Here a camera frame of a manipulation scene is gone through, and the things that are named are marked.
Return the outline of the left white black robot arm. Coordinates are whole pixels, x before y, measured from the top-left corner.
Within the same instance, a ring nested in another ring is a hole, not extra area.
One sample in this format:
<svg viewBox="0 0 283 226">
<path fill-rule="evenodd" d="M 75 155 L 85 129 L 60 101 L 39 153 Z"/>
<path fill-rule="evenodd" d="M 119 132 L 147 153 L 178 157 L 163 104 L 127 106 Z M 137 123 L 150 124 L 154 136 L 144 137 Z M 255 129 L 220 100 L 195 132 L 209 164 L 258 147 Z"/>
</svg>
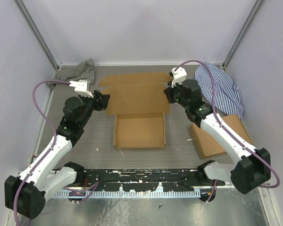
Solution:
<svg viewBox="0 0 283 226">
<path fill-rule="evenodd" d="M 46 201 L 68 185 L 82 186 L 85 182 L 84 167 L 66 163 L 58 173 L 49 174 L 60 159 L 68 153 L 84 133 L 84 127 L 94 111 L 106 110 L 109 94 L 95 90 L 89 97 L 70 97 L 64 103 L 60 124 L 36 160 L 18 176 L 9 176 L 4 183 L 5 206 L 14 212 L 16 225 L 19 215 L 35 219 L 42 212 Z"/>
</svg>

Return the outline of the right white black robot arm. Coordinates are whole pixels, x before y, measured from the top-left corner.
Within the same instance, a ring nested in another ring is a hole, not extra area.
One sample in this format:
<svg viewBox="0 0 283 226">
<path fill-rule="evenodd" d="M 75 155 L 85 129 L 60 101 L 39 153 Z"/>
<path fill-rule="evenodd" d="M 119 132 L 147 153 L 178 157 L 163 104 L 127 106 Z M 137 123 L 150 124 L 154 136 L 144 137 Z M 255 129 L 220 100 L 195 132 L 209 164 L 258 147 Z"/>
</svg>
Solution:
<svg viewBox="0 0 283 226">
<path fill-rule="evenodd" d="M 210 134 L 233 161 L 232 164 L 208 161 L 200 165 L 198 180 L 202 185 L 219 180 L 232 183 L 240 193 L 247 194 L 271 178 L 270 153 L 265 148 L 257 149 L 234 132 L 213 106 L 202 100 L 200 86 L 195 80 L 170 81 L 164 93 L 169 103 L 181 105 L 187 118 Z"/>
</svg>

